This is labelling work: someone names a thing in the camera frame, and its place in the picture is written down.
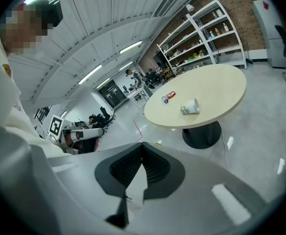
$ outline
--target refrigerator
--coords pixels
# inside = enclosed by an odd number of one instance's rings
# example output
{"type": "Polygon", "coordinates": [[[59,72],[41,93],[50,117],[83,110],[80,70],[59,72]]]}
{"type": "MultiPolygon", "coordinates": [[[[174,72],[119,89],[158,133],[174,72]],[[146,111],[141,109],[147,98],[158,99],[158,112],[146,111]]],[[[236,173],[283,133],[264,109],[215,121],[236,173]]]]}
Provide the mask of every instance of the refrigerator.
{"type": "Polygon", "coordinates": [[[259,22],[264,37],[268,63],[273,68],[286,68],[284,44],[275,25],[282,26],[282,21],[272,0],[257,0],[253,2],[253,10],[259,22]]]}

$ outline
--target round table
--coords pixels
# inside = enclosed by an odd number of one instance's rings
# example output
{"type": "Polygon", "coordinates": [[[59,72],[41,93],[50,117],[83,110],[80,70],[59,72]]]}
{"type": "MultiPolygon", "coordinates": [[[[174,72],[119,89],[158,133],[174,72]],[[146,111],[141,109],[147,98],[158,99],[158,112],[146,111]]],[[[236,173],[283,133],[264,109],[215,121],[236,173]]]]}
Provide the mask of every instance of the round table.
{"type": "Polygon", "coordinates": [[[148,100],[144,114],[159,126],[183,129],[184,141],[192,148],[206,149],[220,138],[218,119],[240,103],[246,90],[246,78],[231,65],[207,65],[188,71],[159,88],[148,100]],[[164,103],[161,98],[175,91],[164,103]],[[182,114],[180,104],[196,98],[199,114],[182,114]]]}

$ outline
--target power cord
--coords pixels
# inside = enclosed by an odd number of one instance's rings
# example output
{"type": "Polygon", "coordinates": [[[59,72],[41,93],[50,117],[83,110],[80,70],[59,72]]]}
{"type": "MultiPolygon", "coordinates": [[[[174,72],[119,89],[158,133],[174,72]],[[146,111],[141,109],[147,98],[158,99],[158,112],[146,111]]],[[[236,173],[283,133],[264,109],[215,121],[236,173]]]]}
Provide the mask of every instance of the power cord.
{"type": "Polygon", "coordinates": [[[223,129],[222,129],[222,126],[220,124],[220,127],[221,127],[221,132],[222,132],[222,141],[223,141],[223,144],[224,144],[224,157],[225,157],[225,164],[226,164],[226,170],[227,170],[227,158],[226,158],[226,155],[227,155],[227,151],[226,151],[226,145],[225,145],[225,142],[224,142],[224,134],[223,134],[223,129]]]}

